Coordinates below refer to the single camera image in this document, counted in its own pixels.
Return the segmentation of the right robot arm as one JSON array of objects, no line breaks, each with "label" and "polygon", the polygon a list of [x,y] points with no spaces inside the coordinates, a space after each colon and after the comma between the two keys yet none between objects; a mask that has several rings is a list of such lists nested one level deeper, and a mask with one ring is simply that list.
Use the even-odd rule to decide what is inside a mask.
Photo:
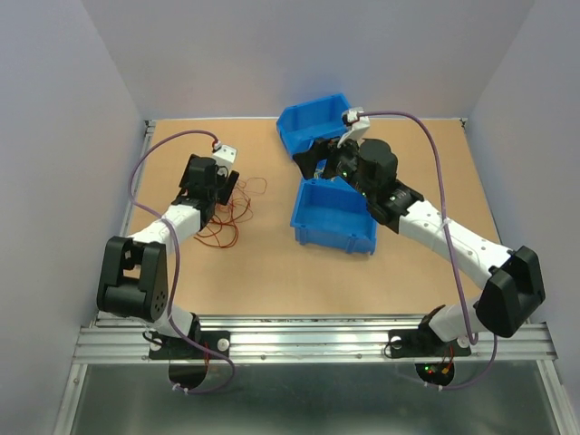
[{"label": "right robot arm", "polygon": [[546,299],[537,253],[486,240],[435,208],[397,178],[398,159],[383,140],[362,143],[315,140],[293,156],[304,179],[322,165],[322,178],[340,178],[361,194],[371,217],[394,233],[414,240],[463,272],[481,293],[455,305],[441,305],[419,325],[389,343],[391,358],[437,356],[468,334],[512,337]]}]

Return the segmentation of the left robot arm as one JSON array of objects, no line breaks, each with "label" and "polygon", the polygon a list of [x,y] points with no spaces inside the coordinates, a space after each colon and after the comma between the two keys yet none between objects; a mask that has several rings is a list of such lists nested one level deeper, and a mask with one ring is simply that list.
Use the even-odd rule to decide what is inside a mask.
[{"label": "left robot arm", "polygon": [[173,305],[168,281],[168,256],[202,231],[226,205],[239,173],[232,169],[237,150],[227,145],[209,157],[189,157],[179,193],[166,212],[128,237],[111,237],[104,250],[96,303],[106,313],[137,318],[152,327],[180,356],[201,351],[197,316]]}]

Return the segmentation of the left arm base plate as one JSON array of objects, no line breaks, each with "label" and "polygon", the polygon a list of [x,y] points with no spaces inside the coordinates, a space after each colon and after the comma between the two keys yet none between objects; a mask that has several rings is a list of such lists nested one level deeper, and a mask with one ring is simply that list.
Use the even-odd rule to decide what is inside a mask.
[{"label": "left arm base plate", "polygon": [[168,376],[172,388],[185,393],[212,389],[217,380],[210,380],[217,367],[210,366],[217,357],[191,346],[180,338],[168,337],[155,331],[145,331],[142,338],[149,344],[149,358],[169,364]]}]

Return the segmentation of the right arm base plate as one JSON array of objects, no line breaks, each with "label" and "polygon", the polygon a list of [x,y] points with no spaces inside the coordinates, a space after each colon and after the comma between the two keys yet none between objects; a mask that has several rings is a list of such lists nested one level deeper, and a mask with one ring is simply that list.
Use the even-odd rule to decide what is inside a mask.
[{"label": "right arm base plate", "polygon": [[415,371],[421,381],[436,387],[450,387],[455,376],[455,360],[471,356],[471,348],[457,340],[443,342],[419,328],[389,332],[382,349],[388,359],[416,359]]}]

